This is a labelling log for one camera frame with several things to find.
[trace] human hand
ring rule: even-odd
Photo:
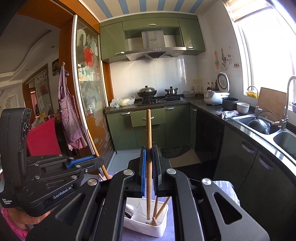
[[[19,229],[27,229],[25,225],[33,225],[40,223],[50,214],[50,211],[40,217],[31,217],[24,211],[15,208],[8,208],[8,216],[13,224]]]

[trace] range hood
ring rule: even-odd
[[[178,57],[186,47],[166,47],[162,29],[142,31],[143,49],[126,52],[130,61],[139,59],[158,59],[162,57]]]

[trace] striped ceiling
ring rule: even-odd
[[[110,18],[154,11],[204,14],[217,0],[79,0],[99,21]]]

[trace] window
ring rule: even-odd
[[[287,92],[295,74],[296,34],[265,0],[230,0],[230,16],[239,26],[250,63],[249,84]],[[295,102],[295,81],[289,89],[290,104]]]

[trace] checkered apron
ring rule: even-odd
[[[73,148],[83,148],[87,144],[83,139],[84,130],[78,117],[74,96],[70,94],[67,86],[67,76],[69,76],[69,72],[62,66],[59,76],[59,109],[67,144],[72,150]]]

